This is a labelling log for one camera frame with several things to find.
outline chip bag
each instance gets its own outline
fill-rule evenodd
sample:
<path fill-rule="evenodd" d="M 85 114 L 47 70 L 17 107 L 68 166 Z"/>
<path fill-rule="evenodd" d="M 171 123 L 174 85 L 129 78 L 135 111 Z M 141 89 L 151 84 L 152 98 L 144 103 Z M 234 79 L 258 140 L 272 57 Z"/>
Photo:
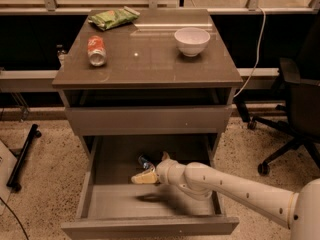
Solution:
<path fill-rule="evenodd" d="M 95 24 L 102 31 L 118 27 L 120 25 L 130 23 L 139 17 L 140 13 L 129 8 L 109 10 L 89 16 L 89 23 Z"/>

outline table surface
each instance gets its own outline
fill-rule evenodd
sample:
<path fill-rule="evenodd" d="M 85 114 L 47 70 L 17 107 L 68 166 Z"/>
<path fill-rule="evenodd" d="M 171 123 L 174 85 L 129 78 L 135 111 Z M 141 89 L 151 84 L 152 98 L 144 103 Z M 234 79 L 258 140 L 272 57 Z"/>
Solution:
<path fill-rule="evenodd" d="M 210 88 L 239 87 L 242 79 L 210 15 L 206 10 L 141 10 L 134 24 L 105 32 L 85 21 L 64 66 L 53 81 L 55 88 Z M 177 48 L 174 32 L 182 27 L 200 27 L 211 39 L 196 57 L 186 57 Z M 91 66 L 87 42 L 103 37 L 107 63 Z"/>

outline speckled floor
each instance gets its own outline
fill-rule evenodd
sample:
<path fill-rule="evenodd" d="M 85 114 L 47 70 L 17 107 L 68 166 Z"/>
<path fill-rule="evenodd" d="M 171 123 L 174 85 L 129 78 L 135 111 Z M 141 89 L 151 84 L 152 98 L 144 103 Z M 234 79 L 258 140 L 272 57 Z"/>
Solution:
<path fill-rule="evenodd" d="M 33 123 L 39 125 L 42 137 L 34 140 L 23 167 L 22 189 L 12 193 L 8 204 L 24 225 L 30 240 L 69 239 L 60 229 L 62 222 L 73 221 L 82 188 L 87 157 L 62 112 L 31 113 L 18 122 L 18 113 L 2 114 L 0 140 L 10 148 L 21 148 Z M 239 117 L 232 117 L 216 153 L 216 166 L 223 172 L 285 188 L 300 189 L 319 178 L 304 148 L 288 152 L 272 164 L 271 174 L 261 177 L 257 164 L 279 148 L 288 136 L 261 124 L 255 131 L 247 129 Z M 223 197 L 229 216 L 239 217 L 240 224 L 230 236 L 181 237 L 190 240 L 263 240 L 289 239 L 290 231 Z M 0 216 L 0 239 L 25 239 L 19 225 L 6 209 Z"/>

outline chair wheel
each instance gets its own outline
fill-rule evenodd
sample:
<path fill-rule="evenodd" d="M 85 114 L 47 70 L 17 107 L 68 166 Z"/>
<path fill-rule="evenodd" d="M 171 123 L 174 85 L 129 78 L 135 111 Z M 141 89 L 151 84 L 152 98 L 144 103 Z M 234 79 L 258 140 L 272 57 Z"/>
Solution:
<path fill-rule="evenodd" d="M 254 121 L 254 120 L 250 120 L 249 122 L 248 122 L 248 129 L 250 129 L 250 130 L 254 130 L 254 129 L 256 129 L 256 126 L 257 126 L 257 122 L 256 121 Z"/>
<path fill-rule="evenodd" d="M 40 137 L 42 136 L 42 134 L 41 134 L 40 131 L 36 131 L 35 136 L 36 136 L 37 138 L 40 138 Z"/>
<path fill-rule="evenodd" d="M 258 172 L 261 176 L 266 176 L 270 172 L 270 166 L 267 163 L 259 164 Z"/>
<path fill-rule="evenodd" d="M 22 187 L 21 187 L 21 185 L 20 185 L 18 182 L 14 183 L 14 184 L 12 185 L 12 190 L 13 190 L 14 192 L 19 192 L 21 189 L 22 189 Z"/>

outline soda can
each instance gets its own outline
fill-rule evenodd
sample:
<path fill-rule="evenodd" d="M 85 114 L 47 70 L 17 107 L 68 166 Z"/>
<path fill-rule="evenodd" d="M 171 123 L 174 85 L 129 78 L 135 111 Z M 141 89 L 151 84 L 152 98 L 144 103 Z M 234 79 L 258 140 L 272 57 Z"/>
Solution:
<path fill-rule="evenodd" d="M 106 63 L 107 54 L 102 37 L 91 36 L 88 39 L 88 58 L 91 65 L 96 67 Z"/>

